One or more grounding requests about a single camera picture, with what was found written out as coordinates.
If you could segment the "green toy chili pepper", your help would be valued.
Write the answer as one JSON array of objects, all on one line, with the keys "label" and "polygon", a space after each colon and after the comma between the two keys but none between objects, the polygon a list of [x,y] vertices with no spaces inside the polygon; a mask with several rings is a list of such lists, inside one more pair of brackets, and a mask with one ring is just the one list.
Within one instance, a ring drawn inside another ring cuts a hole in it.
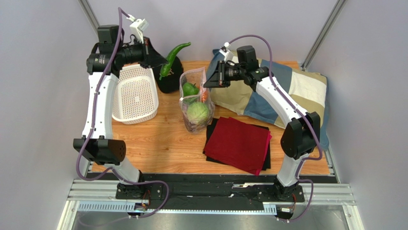
[{"label": "green toy chili pepper", "polygon": [[167,55],[166,60],[168,61],[167,64],[164,64],[159,73],[159,80],[162,80],[164,77],[169,75],[170,69],[174,63],[174,60],[177,56],[177,54],[184,48],[190,46],[192,43],[182,43],[177,46],[175,46]]}]

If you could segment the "green toy bell pepper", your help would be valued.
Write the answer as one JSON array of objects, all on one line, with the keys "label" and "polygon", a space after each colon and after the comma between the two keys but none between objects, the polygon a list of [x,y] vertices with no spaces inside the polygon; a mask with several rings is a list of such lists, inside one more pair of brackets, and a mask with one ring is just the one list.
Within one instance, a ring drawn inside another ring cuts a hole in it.
[{"label": "green toy bell pepper", "polygon": [[189,82],[183,84],[182,91],[183,91],[183,101],[185,103],[194,102],[198,98],[198,94],[200,92],[196,84],[192,84]]}]

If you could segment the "clear zip top bag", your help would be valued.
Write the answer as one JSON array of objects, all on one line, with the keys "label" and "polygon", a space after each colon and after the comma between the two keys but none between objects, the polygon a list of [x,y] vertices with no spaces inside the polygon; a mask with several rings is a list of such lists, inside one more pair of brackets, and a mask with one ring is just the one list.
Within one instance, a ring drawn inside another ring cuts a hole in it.
[{"label": "clear zip top bag", "polygon": [[198,133],[212,123],[215,104],[210,98],[210,90],[204,87],[205,68],[192,69],[180,77],[179,106],[186,130]]}]

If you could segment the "green toy cabbage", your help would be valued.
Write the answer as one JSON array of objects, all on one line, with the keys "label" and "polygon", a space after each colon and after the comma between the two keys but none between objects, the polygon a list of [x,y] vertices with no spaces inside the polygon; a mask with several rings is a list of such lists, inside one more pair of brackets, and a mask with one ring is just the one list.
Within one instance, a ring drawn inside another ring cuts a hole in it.
[{"label": "green toy cabbage", "polygon": [[187,119],[195,124],[205,122],[210,115],[210,111],[206,104],[202,102],[194,102],[190,104],[186,111]]}]

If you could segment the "purple toy eggplant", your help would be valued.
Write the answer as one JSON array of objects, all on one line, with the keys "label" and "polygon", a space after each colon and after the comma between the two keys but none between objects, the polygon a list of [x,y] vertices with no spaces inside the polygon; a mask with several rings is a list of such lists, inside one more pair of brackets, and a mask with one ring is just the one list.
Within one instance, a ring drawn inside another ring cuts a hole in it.
[{"label": "purple toy eggplant", "polygon": [[184,124],[185,124],[186,130],[190,133],[200,132],[201,130],[203,130],[204,128],[208,126],[207,122],[201,122],[201,123],[195,124],[195,123],[190,122],[189,120],[185,120]]}]

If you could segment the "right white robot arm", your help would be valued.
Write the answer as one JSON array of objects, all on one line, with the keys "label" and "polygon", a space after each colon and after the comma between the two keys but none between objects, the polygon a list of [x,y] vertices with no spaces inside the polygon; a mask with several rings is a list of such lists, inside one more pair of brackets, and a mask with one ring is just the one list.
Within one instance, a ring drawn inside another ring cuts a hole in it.
[{"label": "right white robot arm", "polygon": [[284,91],[271,69],[259,65],[253,46],[239,47],[236,62],[228,44],[218,52],[222,58],[211,71],[204,87],[226,88],[232,81],[242,81],[262,97],[283,121],[285,130],[280,144],[285,156],[273,182],[272,194],[277,200],[286,200],[299,184],[304,162],[315,148],[319,148],[320,116],[298,105]]}]

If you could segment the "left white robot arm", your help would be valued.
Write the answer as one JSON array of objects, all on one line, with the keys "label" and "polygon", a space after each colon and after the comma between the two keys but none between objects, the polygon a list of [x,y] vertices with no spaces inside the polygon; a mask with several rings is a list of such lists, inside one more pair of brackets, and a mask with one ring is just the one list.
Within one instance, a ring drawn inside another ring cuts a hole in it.
[{"label": "left white robot arm", "polygon": [[126,155],[123,140],[115,140],[112,131],[114,91],[120,70],[126,64],[139,63],[145,69],[167,64],[143,35],[141,25],[131,25],[132,45],[123,43],[124,31],[119,25],[104,25],[97,29],[99,41],[86,61],[89,74],[90,98],[86,124],[81,138],[73,140],[73,147],[82,157],[111,170],[120,180],[120,192],[142,198],[148,195],[143,174]]}]

